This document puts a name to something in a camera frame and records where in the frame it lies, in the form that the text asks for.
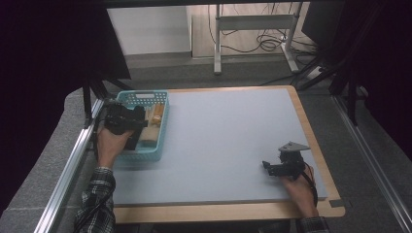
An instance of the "plaid shirt sleeve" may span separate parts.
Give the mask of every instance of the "plaid shirt sleeve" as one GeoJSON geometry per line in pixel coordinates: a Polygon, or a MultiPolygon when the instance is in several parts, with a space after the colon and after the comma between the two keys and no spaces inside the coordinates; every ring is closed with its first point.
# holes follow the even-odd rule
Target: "plaid shirt sleeve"
{"type": "Polygon", "coordinates": [[[83,225],[79,232],[106,233],[114,232],[115,215],[113,214],[112,193],[115,190],[116,181],[113,172],[109,168],[97,167],[90,179],[87,189],[82,193],[82,208],[77,212],[75,218],[75,229],[84,218],[90,216],[90,212],[96,208],[105,197],[109,197],[101,207],[97,208],[83,225]]]}
{"type": "Polygon", "coordinates": [[[299,221],[302,232],[305,233],[328,233],[329,227],[322,216],[303,218],[299,221]]]}

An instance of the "metal frame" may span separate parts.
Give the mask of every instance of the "metal frame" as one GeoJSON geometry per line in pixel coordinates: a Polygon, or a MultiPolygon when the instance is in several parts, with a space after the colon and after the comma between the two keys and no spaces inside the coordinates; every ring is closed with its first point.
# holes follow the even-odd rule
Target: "metal frame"
{"type": "Polygon", "coordinates": [[[86,150],[88,140],[92,134],[93,127],[95,124],[95,118],[99,113],[100,109],[102,108],[103,103],[103,100],[96,100],[96,102],[94,103],[91,114],[92,121],[88,128],[83,129],[81,131],[79,138],[75,146],[73,147],[70,157],[66,163],[66,166],[64,167],[63,172],[57,182],[57,185],[54,188],[54,191],[51,195],[51,199],[49,200],[48,205],[43,211],[42,217],[40,218],[34,232],[49,232],[51,230],[52,224],[54,223],[61,202],[63,201],[66,195],[67,189],[70,186],[70,182],[72,181],[72,178],[75,175],[76,170],[78,168],[79,162],[81,161],[82,155],[86,150]]]}
{"type": "Polygon", "coordinates": [[[296,12],[293,15],[275,16],[230,16],[221,17],[221,5],[216,5],[216,43],[215,43],[215,75],[222,73],[222,50],[221,31],[222,30],[263,30],[263,29],[289,29],[288,37],[281,44],[282,52],[288,61],[292,73],[297,73],[296,62],[291,53],[291,43],[296,30],[297,21],[300,17],[303,2],[299,2],[296,12]]]}
{"type": "Polygon", "coordinates": [[[332,96],[332,99],[338,108],[340,115],[349,129],[349,133],[352,135],[355,143],[360,149],[360,154],[362,155],[366,165],[369,168],[370,173],[381,189],[382,194],[387,200],[389,206],[391,207],[394,215],[402,228],[403,232],[412,232],[412,217],[408,211],[407,206],[402,201],[400,195],[397,193],[396,189],[392,186],[388,177],[385,175],[385,172],[379,165],[379,162],[376,160],[375,155],[372,152],[372,149],[369,147],[369,144],[363,138],[361,131],[356,127],[352,121],[346,115],[346,106],[343,103],[341,97],[332,96]]]}

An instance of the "table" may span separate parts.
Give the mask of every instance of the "table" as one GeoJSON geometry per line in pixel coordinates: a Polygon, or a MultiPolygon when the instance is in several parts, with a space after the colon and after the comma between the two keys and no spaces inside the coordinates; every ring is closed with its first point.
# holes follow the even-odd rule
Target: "table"
{"type": "Polygon", "coordinates": [[[299,2],[296,12],[292,15],[270,15],[270,16],[221,16],[220,5],[216,6],[216,43],[215,43],[215,75],[222,72],[222,50],[221,31],[223,30],[267,30],[267,29],[289,29],[288,36],[282,37],[280,44],[282,52],[288,61],[292,73],[298,73],[299,69],[291,53],[291,42],[297,21],[300,17],[300,10],[303,2],[299,2]]]}
{"type": "MultiPolygon", "coordinates": [[[[294,105],[296,114],[303,128],[305,137],[312,150],[313,158],[319,169],[327,191],[327,198],[320,200],[318,210],[321,216],[343,216],[345,208],[332,207],[330,201],[339,201],[340,196],[327,168],[326,162],[304,113],[296,91],[292,86],[269,87],[224,87],[202,89],[176,89],[170,93],[185,91],[232,91],[232,90],[265,90],[285,89],[294,105]]],[[[117,223],[154,223],[154,222],[196,222],[223,220],[258,220],[298,218],[299,212],[290,201],[259,202],[259,203],[230,203],[216,205],[165,205],[165,206],[127,206],[115,207],[117,223]]]]}

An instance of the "black cable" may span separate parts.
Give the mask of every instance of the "black cable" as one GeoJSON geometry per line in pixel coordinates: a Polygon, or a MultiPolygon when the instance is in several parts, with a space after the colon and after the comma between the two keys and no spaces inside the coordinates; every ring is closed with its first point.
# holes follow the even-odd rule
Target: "black cable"
{"type": "Polygon", "coordinates": [[[318,54],[317,51],[299,50],[293,46],[291,46],[291,50],[297,54],[306,54],[306,55],[317,55],[318,54]]]}
{"type": "Polygon", "coordinates": [[[282,77],[282,78],[278,78],[278,79],[271,80],[271,81],[266,82],[266,83],[262,83],[262,84],[260,84],[259,86],[261,86],[261,85],[266,85],[266,84],[273,83],[273,82],[277,82],[277,81],[280,81],[280,80],[285,80],[285,79],[291,78],[291,77],[293,77],[293,76],[294,76],[294,75],[284,76],[284,77],[282,77]]]}
{"type": "Polygon", "coordinates": [[[307,44],[307,43],[303,43],[303,42],[298,42],[298,41],[296,41],[296,40],[294,40],[294,39],[292,39],[292,41],[295,42],[295,43],[301,44],[301,45],[305,45],[305,46],[317,47],[317,45],[307,44]]]}
{"type": "Polygon", "coordinates": [[[305,67],[303,67],[301,70],[299,70],[299,73],[296,74],[296,76],[293,78],[293,80],[291,81],[290,85],[294,86],[295,88],[297,87],[297,84],[299,82],[299,77],[301,74],[304,74],[305,72],[307,72],[308,70],[310,70],[311,68],[313,68],[313,66],[315,66],[316,64],[318,64],[319,62],[321,62],[321,60],[323,59],[323,55],[322,54],[318,54],[313,60],[311,60],[305,67]]]}
{"type": "MultiPolygon", "coordinates": [[[[273,6],[272,6],[272,10],[271,10],[271,13],[270,13],[271,15],[273,15],[273,13],[276,14],[277,9],[278,9],[280,3],[278,3],[278,5],[277,5],[277,7],[276,7],[276,10],[275,10],[275,5],[276,5],[276,4],[273,4],[273,6]]],[[[291,12],[291,9],[292,9],[292,3],[291,3],[290,8],[289,8],[289,13],[291,12]]],[[[277,30],[279,33],[281,33],[281,34],[284,36],[284,38],[286,37],[286,31],[285,31],[285,33],[284,33],[284,32],[282,32],[282,31],[279,30],[279,29],[276,29],[276,30],[277,30]]],[[[273,50],[275,50],[277,47],[279,47],[279,45],[282,43],[282,40],[279,39],[279,38],[277,38],[277,37],[274,37],[274,36],[271,36],[271,35],[269,35],[269,34],[266,34],[266,31],[267,31],[267,30],[265,29],[261,35],[259,35],[259,33],[257,34],[257,41],[258,41],[258,42],[261,42],[261,40],[259,40],[259,38],[263,38],[263,37],[265,37],[265,36],[274,39],[274,41],[272,41],[272,40],[265,40],[265,41],[263,41],[263,43],[261,43],[261,48],[262,48],[263,50],[273,51],[273,50]]],[[[293,40],[293,41],[296,42],[296,43],[298,43],[298,44],[317,47],[316,45],[311,45],[311,44],[307,44],[307,43],[302,43],[302,42],[298,42],[298,41],[296,41],[296,40],[293,40]]],[[[302,51],[302,50],[293,49],[292,47],[291,47],[291,49],[292,49],[293,51],[302,51]]]]}
{"type": "Polygon", "coordinates": [[[291,2],[291,5],[289,6],[288,15],[291,14],[292,4],[293,4],[293,2],[291,2]]]}
{"type": "Polygon", "coordinates": [[[277,37],[266,34],[257,36],[257,42],[259,42],[260,47],[265,51],[274,51],[282,44],[282,41],[277,37]]]}
{"type": "MultiPolygon", "coordinates": [[[[212,38],[213,43],[216,44],[215,38],[213,37],[213,34],[212,34],[212,27],[211,27],[211,25],[210,25],[210,5],[207,6],[207,12],[208,12],[208,21],[209,21],[209,32],[210,32],[210,36],[211,36],[211,38],[212,38]]],[[[252,50],[238,50],[238,49],[235,49],[235,48],[232,48],[232,47],[228,47],[228,46],[221,46],[221,48],[227,48],[227,49],[235,50],[235,51],[238,51],[238,52],[248,53],[248,52],[252,52],[252,51],[255,51],[255,50],[259,49],[259,48],[260,48],[260,45],[258,45],[256,48],[254,48],[254,49],[252,49],[252,50]]]]}
{"type": "Polygon", "coordinates": [[[316,56],[316,54],[298,54],[296,56],[295,60],[297,61],[297,63],[302,64],[302,65],[308,65],[309,63],[303,63],[301,60],[299,60],[300,56],[316,56]]]}
{"type": "MultiPolygon", "coordinates": [[[[221,16],[223,16],[223,7],[224,7],[224,4],[222,4],[222,12],[221,12],[221,16]]],[[[237,15],[239,15],[239,13],[237,12],[237,10],[236,10],[236,7],[233,7],[234,8],[234,11],[237,13],[237,15]]],[[[235,33],[235,32],[237,32],[238,30],[233,30],[233,31],[231,31],[231,32],[229,32],[229,33],[224,33],[223,31],[222,31],[222,34],[224,34],[225,36],[228,36],[228,35],[230,35],[230,34],[232,34],[232,33],[235,33]]]]}
{"type": "Polygon", "coordinates": [[[269,14],[269,3],[267,3],[266,6],[263,8],[263,10],[261,10],[261,13],[260,13],[261,15],[263,14],[264,10],[266,10],[266,8],[268,9],[267,13],[269,14]]]}
{"type": "MultiPolygon", "coordinates": [[[[308,65],[306,65],[304,67],[305,72],[307,70],[309,70],[310,68],[312,68],[315,64],[318,64],[321,62],[321,60],[324,58],[324,56],[326,56],[327,54],[331,54],[333,52],[339,51],[341,50],[341,47],[346,45],[347,42],[349,42],[349,39],[351,38],[351,35],[354,32],[357,32],[361,29],[361,25],[362,25],[362,21],[365,21],[367,17],[367,14],[363,14],[360,15],[357,20],[354,23],[354,27],[352,27],[350,30],[348,30],[343,36],[341,36],[339,38],[339,40],[331,47],[323,50],[322,52],[320,52],[318,54],[317,57],[315,57],[315,59],[313,59],[311,62],[309,62],[308,65]]],[[[343,64],[346,62],[346,56],[344,58],[342,58],[341,61],[338,62],[337,65],[334,65],[332,68],[330,68],[330,70],[326,70],[325,73],[322,73],[321,76],[323,76],[323,79],[330,76],[333,73],[338,72],[338,70],[343,66],[343,64]]],[[[310,87],[313,83],[314,80],[309,81],[308,83],[305,83],[302,87],[298,86],[298,82],[299,82],[299,76],[294,77],[294,79],[292,80],[291,84],[298,90],[302,90],[302,89],[306,89],[308,87],[310,87]]]]}
{"type": "MultiPolygon", "coordinates": [[[[280,4],[280,3],[278,3],[278,6],[276,7],[276,10],[275,10],[275,5],[276,5],[276,3],[274,3],[273,6],[272,6],[272,10],[270,11],[270,13],[269,13],[269,11],[268,11],[267,13],[268,13],[269,15],[276,15],[276,12],[278,11],[279,4],[280,4]]],[[[263,33],[262,33],[261,35],[265,35],[266,31],[267,31],[267,29],[264,29],[264,30],[263,30],[263,33]]]]}
{"type": "Polygon", "coordinates": [[[86,225],[86,223],[90,220],[91,217],[96,214],[96,212],[104,205],[106,202],[109,200],[109,198],[112,196],[113,191],[107,193],[99,202],[97,206],[95,206],[93,209],[91,209],[87,214],[83,215],[83,217],[80,219],[79,223],[75,226],[74,233],[79,232],[82,230],[82,228],[86,225]]]}
{"type": "Polygon", "coordinates": [[[301,173],[301,175],[309,183],[309,186],[312,189],[313,203],[315,204],[315,207],[317,207],[318,206],[318,190],[316,189],[315,182],[314,182],[314,179],[313,179],[313,174],[312,174],[312,171],[310,170],[309,164],[307,164],[305,162],[305,166],[308,166],[311,178],[309,178],[308,175],[306,175],[306,173],[304,171],[301,173]]]}

